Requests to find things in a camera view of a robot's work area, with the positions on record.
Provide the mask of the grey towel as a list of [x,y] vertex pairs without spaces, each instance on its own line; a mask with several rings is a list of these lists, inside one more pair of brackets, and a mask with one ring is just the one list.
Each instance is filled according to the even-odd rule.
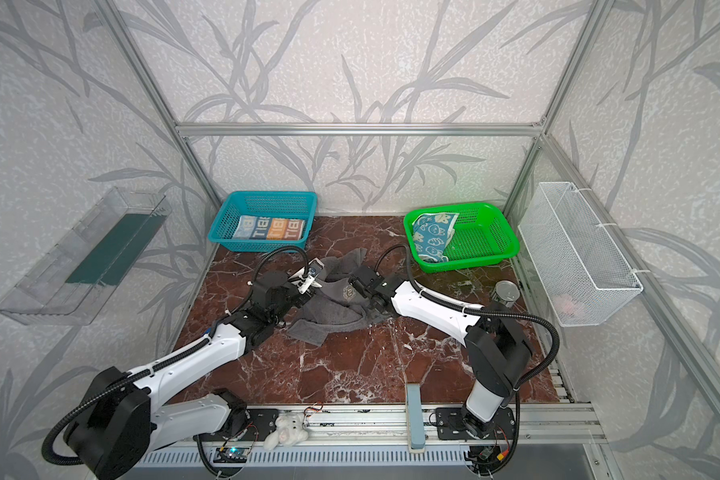
[[301,307],[286,329],[292,339],[321,346],[332,333],[366,329],[390,319],[371,308],[370,301],[350,284],[350,275],[363,265],[366,248],[356,248],[340,257],[321,260],[323,270],[316,282],[321,285]]

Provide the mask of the printed rabbit towel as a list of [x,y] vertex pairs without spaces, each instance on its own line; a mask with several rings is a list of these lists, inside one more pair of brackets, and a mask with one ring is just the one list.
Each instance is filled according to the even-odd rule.
[[242,215],[233,233],[233,238],[297,241],[302,238],[305,224],[306,221],[303,219]]

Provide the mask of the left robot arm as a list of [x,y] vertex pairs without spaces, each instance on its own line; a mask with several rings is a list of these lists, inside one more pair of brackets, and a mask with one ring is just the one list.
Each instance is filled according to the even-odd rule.
[[85,465],[99,479],[117,479],[145,455],[179,440],[237,434],[246,406],[229,390],[179,404],[172,398],[266,342],[291,310],[311,298],[323,268],[320,260],[309,258],[293,275],[256,267],[241,304],[199,339],[129,371],[100,372],[80,404],[47,433],[43,459],[57,466]]

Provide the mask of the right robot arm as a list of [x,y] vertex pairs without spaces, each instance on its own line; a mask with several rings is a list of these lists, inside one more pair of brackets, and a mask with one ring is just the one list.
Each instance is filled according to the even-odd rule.
[[[373,308],[423,322],[464,346],[475,383],[462,406],[462,422],[470,436],[484,439],[495,428],[500,410],[511,400],[520,404],[520,387],[556,359],[561,346],[559,332],[550,321],[535,315],[466,303],[423,287],[413,276],[409,246],[399,247],[405,251],[403,278],[384,277],[362,265],[349,282]],[[534,351],[522,321],[543,327],[552,341],[548,353],[534,367],[528,366]]]

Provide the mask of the teal plastic basket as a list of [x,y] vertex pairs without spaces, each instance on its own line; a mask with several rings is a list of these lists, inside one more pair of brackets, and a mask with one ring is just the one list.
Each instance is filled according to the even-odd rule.
[[[309,191],[233,192],[216,215],[208,239],[232,252],[269,252],[287,245],[304,249],[317,205],[317,194]],[[302,238],[297,241],[234,239],[242,215],[303,219],[306,224]]]

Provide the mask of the teal patterned towel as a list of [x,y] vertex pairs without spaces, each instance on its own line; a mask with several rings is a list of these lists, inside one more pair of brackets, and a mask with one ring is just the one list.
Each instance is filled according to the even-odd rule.
[[454,234],[459,214],[455,212],[423,213],[412,224],[414,249],[426,263],[443,263],[449,258],[445,250]]

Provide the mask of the green plastic basket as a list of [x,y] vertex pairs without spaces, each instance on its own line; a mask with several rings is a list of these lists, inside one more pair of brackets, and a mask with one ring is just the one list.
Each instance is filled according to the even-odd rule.
[[[423,213],[459,214],[455,234],[445,250],[443,263],[426,263],[419,258],[412,239],[412,224]],[[426,273],[491,266],[516,256],[519,241],[501,210],[484,202],[428,207],[409,212],[403,226],[413,259]]]

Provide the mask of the metal tin can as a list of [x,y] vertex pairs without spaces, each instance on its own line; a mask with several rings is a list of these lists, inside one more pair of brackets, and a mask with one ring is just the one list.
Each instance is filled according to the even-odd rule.
[[520,297],[519,287],[509,280],[498,281],[492,293],[492,299],[508,309],[513,309]]

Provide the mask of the white plush toy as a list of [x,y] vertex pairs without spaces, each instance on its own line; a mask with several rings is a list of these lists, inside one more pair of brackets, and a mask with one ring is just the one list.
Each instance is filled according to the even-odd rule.
[[309,438],[309,432],[305,429],[305,416],[302,413],[279,415],[275,427],[276,430],[263,441],[263,449],[266,451],[272,451],[279,446],[291,447]]

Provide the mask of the grey blue sponge block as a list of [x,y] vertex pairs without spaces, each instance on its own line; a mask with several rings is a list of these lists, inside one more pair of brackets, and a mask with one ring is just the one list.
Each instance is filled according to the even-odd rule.
[[408,450],[412,454],[420,454],[425,451],[426,443],[420,385],[416,383],[407,383],[405,385],[405,393]]

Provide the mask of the green lit circuit board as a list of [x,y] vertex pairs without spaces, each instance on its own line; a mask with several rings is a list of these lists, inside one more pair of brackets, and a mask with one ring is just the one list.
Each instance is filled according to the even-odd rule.
[[250,447],[220,447],[215,451],[213,462],[215,464],[246,463],[250,451]]

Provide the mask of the clear plastic wall bin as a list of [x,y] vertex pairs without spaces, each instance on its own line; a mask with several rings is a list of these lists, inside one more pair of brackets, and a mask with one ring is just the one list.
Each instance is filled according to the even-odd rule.
[[172,207],[167,196],[113,187],[0,299],[27,326],[85,326],[125,279]]

